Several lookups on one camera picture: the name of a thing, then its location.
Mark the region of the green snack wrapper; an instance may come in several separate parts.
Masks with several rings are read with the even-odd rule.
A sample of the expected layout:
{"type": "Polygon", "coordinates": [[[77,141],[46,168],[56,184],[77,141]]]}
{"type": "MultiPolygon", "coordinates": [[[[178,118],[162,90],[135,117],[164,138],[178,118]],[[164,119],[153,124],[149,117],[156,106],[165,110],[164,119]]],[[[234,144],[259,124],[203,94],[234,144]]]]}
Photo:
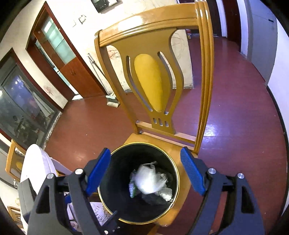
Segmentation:
{"type": "Polygon", "coordinates": [[[130,183],[129,183],[129,193],[130,193],[131,198],[134,198],[135,196],[137,196],[141,193],[141,191],[135,185],[134,181],[130,181],[130,183]]]}

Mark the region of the clear plastic bag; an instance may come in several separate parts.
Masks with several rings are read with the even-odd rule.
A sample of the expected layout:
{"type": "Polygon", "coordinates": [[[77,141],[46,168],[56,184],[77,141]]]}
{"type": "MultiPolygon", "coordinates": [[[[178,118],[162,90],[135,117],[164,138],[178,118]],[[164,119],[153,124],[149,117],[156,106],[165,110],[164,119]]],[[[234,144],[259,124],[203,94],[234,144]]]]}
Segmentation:
{"type": "Polygon", "coordinates": [[[156,171],[156,164],[156,161],[148,164],[142,164],[139,166],[138,170],[133,171],[131,174],[131,181],[134,181],[137,188],[145,195],[152,194],[157,191],[156,174],[158,172],[156,171]]]}

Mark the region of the black gold-rimmed trash bin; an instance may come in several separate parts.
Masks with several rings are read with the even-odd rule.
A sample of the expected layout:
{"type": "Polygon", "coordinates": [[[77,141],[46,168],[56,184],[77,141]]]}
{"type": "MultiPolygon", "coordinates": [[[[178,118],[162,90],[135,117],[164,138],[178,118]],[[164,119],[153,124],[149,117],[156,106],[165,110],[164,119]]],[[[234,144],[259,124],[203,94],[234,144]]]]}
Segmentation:
{"type": "Polygon", "coordinates": [[[168,213],[179,189],[173,158],[155,145],[134,142],[112,152],[98,193],[106,210],[118,212],[121,221],[147,224],[168,213]]]}

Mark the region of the wooden chair far side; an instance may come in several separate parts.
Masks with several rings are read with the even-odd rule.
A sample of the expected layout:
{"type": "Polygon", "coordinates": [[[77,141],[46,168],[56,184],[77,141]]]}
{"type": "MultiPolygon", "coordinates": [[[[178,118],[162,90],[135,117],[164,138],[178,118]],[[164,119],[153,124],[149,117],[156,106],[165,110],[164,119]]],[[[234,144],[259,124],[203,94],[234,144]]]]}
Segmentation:
{"type": "Polygon", "coordinates": [[[18,145],[14,140],[11,140],[5,171],[8,175],[15,179],[17,183],[20,182],[25,154],[26,150],[18,145]]]}

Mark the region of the dark sliding balcony door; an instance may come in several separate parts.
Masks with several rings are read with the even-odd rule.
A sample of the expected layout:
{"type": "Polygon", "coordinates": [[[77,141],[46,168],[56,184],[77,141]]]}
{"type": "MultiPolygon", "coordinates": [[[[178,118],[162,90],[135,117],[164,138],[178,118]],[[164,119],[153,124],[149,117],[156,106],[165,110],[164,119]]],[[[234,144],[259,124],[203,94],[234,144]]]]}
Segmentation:
{"type": "Polygon", "coordinates": [[[1,59],[1,133],[24,149],[45,148],[60,115],[10,49],[1,59]]]}

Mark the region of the wooden chair holding bin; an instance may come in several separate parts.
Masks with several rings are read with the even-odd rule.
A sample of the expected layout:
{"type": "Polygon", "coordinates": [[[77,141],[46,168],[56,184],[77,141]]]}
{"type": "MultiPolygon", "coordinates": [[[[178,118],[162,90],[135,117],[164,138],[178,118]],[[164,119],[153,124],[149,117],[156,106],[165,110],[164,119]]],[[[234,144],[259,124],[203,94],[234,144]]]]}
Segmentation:
{"type": "Polygon", "coordinates": [[[117,99],[132,122],[134,133],[127,144],[152,144],[164,150],[177,171],[177,197],[172,206],[152,222],[166,227],[179,214],[190,190],[180,151],[188,147],[197,157],[210,111],[214,44],[213,28],[206,1],[154,8],[128,17],[95,34],[96,54],[117,99]],[[197,29],[201,49],[201,98],[197,134],[177,132],[172,117],[184,88],[184,76],[171,46],[171,38],[180,29],[197,29]],[[145,108],[150,121],[136,117],[118,80],[108,55],[114,46],[121,57],[125,79],[145,108]]]}

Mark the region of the brown wooden kitchen door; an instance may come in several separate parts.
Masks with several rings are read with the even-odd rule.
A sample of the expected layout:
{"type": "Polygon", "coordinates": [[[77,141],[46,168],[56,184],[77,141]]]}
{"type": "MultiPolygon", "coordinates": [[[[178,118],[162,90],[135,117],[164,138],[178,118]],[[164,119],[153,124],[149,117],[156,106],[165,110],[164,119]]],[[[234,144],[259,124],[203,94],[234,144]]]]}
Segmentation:
{"type": "Polygon", "coordinates": [[[52,85],[66,98],[92,98],[107,92],[69,40],[45,1],[30,31],[26,51],[52,85]]]}

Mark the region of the wall light switch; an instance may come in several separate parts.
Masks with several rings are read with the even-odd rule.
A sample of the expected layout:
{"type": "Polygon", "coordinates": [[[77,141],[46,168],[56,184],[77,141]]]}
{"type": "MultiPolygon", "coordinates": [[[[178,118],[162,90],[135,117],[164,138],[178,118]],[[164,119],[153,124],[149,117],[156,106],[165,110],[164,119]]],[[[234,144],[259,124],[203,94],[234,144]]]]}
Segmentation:
{"type": "Polygon", "coordinates": [[[83,24],[86,21],[86,16],[85,15],[81,15],[78,20],[80,21],[81,24],[83,24]]]}

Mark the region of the wall electrical panel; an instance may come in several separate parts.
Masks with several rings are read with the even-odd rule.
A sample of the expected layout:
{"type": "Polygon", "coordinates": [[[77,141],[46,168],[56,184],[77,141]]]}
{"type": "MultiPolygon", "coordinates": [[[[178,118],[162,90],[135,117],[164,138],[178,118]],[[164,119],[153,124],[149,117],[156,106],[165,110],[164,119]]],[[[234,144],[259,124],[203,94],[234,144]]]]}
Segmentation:
{"type": "Polygon", "coordinates": [[[92,4],[94,5],[95,9],[100,13],[108,8],[115,6],[122,1],[120,0],[91,0],[92,4]]]}

